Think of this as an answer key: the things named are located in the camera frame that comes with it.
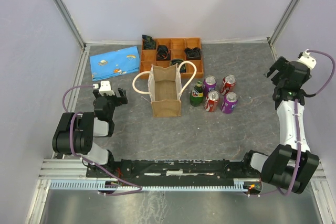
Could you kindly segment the brown canvas bag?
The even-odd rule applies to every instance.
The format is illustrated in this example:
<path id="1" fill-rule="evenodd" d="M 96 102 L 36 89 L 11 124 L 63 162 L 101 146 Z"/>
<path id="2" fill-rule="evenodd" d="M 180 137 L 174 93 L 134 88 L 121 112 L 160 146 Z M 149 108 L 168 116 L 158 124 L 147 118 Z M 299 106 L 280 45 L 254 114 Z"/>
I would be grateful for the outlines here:
<path id="1" fill-rule="evenodd" d="M 180 69 L 189 64 L 193 67 L 193 74 L 185 85 L 182 85 Z M 148 90 L 141 91 L 136 88 L 135 82 L 142 75 L 147 74 Z M 187 86 L 197 74 L 197 67 L 191 61 L 183 61 L 179 66 L 173 65 L 167 68 L 151 66 L 151 70 L 139 73 L 132 81 L 132 87 L 139 94 L 150 97 L 153 116 L 155 118 L 168 118 L 181 116 L 181 96 Z"/>

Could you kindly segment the red soda can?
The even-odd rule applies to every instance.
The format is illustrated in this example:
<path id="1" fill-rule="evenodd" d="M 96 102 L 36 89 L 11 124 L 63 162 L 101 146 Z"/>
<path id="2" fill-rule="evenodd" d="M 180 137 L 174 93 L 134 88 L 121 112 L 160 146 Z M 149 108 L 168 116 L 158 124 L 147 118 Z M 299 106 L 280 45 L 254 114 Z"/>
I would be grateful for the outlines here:
<path id="1" fill-rule="evenodd" d="M 229 74 L 223 78 L 222 85 L 219 89 L 221 95 L 225 95 L 230 92 L 236 85 L 236 78 L 234 75 Z"/>
<path id="2" fill-rule="evenodd" d="M 217 105 L 220 101 L 220 94 L 216 90 L 211 90 L 207 93 L 204 109 L 207 112 L 214 112 L 217 108 Z"/>

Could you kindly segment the purple soda can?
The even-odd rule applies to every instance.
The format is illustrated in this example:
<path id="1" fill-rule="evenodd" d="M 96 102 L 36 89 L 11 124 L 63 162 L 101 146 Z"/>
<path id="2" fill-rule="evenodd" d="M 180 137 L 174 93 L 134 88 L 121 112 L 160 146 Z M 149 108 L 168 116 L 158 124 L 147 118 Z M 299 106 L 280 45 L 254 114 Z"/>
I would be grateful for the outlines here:
<path id="1" fill-rule="evenodd" d="M 224 95 L 223 102 L 221 105 L 221 111 L 225 114 L 230 114 L 233 112 L 234 107 L 238 103 L 238 96 L 234 92 L 228 92 Z"/>
<path id="2" fill-rule="evenodd" d="M 203 93 L 206 96 L 210 91 L 215 90 L 217 85 L 216 78 L 214 76 L 207 76 L 203 80 Z"/>

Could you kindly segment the green glass bottle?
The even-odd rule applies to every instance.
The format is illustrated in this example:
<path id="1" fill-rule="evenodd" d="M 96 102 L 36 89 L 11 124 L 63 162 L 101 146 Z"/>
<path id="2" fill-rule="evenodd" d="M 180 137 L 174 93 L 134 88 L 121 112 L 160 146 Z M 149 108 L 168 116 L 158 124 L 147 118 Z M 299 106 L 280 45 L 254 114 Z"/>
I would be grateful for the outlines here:
<path id="1" fill-rule="evenodd" d="M 196 85 L 190 93 L 190 104 L 194 107 L 200 106 L 203 102 L 203 84 L 202 81 L 197 81 Z"/>

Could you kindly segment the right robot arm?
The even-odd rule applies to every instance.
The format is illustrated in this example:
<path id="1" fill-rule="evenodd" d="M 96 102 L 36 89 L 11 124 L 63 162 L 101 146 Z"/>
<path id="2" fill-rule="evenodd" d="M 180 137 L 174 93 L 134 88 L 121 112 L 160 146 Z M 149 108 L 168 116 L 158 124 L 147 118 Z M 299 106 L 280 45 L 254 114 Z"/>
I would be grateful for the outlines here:
<path id="1" fill-rule="evenodd" d="M 260 174 L 260 180 L 278 188 L 282 195 L 300 194 L 315 173 L 319 158 L 311 153 L 303 123 L 305 98 L 302 89 L 316 66 L 314 57 L 304 53 L 296 61 L 280 57 L 266 77 L 275 86 L 272 99 L 279 118 L 279 145 L 270 154 L 249 151 L 244 156 L 241 172 L 246 177 Z"/>

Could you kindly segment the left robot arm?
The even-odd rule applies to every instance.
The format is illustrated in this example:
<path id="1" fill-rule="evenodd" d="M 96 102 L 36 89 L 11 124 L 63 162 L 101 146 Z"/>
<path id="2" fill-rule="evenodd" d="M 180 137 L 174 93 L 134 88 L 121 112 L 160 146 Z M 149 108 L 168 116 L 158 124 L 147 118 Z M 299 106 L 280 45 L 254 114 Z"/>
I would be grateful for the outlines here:
<path id="1" fill-rule="evenodd" d="M 119 96 L 112 90 L 100 93 L 93 90 L 94 111 L 74 117 L 73 112 L 65 112 L 56 128 L 52 146 L 54 152 L 62 155 L 75 153 L 83 158 L 87 166 L 87 176 L 112 176 L 117 167 L 111 151 L 93 142 L 95 137 L 111 137 L 114 133 L 113 115 L 115 108 L 128 103 L 125 89 L 118 88 Z"/>

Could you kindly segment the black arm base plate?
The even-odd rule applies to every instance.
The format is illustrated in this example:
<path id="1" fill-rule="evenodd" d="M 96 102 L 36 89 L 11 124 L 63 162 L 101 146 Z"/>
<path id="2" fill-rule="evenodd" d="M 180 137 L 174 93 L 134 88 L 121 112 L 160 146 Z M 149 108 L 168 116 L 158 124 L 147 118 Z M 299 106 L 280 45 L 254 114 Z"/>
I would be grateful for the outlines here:
<path id="1" fill-rule="evenodd" d="M 249 168 L 244 161 L 192 160 L 151 161 L 129 160 L 109 161 L 102 166 L 87 166 L 89 178 L 109 178 L 109 171 L 117 178 L 141 187 L 205 187 L 232 186 L 234 181 L 260 182 L 259 171 Z"/>

